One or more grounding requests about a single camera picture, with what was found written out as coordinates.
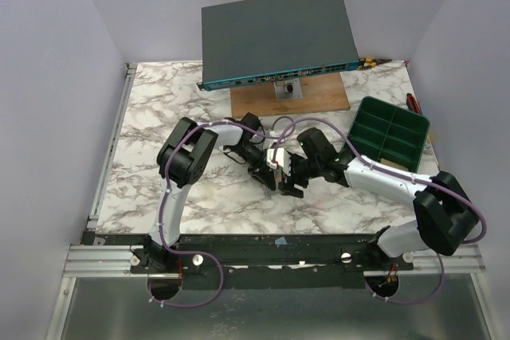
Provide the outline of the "grey striped underwear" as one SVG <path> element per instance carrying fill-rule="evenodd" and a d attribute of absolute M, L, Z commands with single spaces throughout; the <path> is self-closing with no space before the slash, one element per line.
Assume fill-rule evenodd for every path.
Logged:
<path fill-rule="evenodd" d="M 272 197 L 275 195 L 281 195 L 281 183 L 285 180 L 285 175 L 281 172 L 275 172 L 273 174 L 273 180 L 268 185 L 263 185 L 264 195 L 266 197 Z"/>

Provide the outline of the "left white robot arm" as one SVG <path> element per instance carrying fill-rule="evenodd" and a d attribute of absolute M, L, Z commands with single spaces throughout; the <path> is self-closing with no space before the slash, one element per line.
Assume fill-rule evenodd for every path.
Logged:
<path fill-rule="evenodd" d="M 248 174 L 268 191 L 277 189 L 273 171 L 266 164 L 262 144 L 268 138 L 261 121 L 252 113 L 242 119 L 199 124 L 184 117 L 160 149 L 156 163 L 163 179 L 163 195 L 155 224 L 143 242 L 150 264 L 159 272 L 175 265 L 171 246 L 180 237 L 180 221 L 191 186 L 203 175 L 213 150 L 234 153 L 248 166 Z"/>

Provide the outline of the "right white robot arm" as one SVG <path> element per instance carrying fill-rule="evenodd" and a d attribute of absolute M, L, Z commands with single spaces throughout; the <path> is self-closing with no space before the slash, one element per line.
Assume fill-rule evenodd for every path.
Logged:
<path fill-rule="evenodd" d="M 303 156 L 274 145 L 267 164 L 281 170 L 280 189 L 299 195 L 296 186 L 307 187 L 313 178 L 323 178 L 344 187 L 366 190 L 412 209 L 415 218 L 379 230 L 367 249 L 367 262 L 383 270 L 406 252 L 431 249 L 453 255 L 480 224 L 480 214 L 457 179 L 441 171 L 435 176 L 414 174 L 375 162 L 346 145 L 337 151 L 324 133 L 310 128 L 298 135 Z"/>

